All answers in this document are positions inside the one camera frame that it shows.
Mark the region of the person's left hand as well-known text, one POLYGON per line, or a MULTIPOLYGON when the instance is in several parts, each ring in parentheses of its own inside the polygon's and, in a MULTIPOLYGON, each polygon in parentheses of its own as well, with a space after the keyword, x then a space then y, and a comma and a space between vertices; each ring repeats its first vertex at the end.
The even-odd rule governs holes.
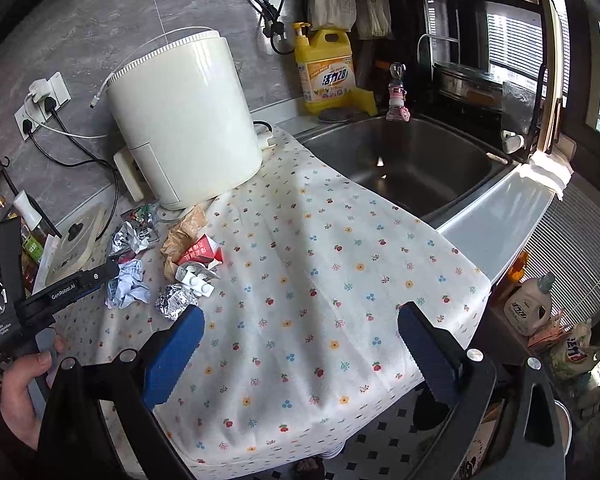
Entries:
POLYGON ((2 382, 0 412, 10 432, 32 450, 38 448, 41 422, 28 393, 32 380, 42 377, 53 366, 50 350, 20 356, 6 370, 2 382))

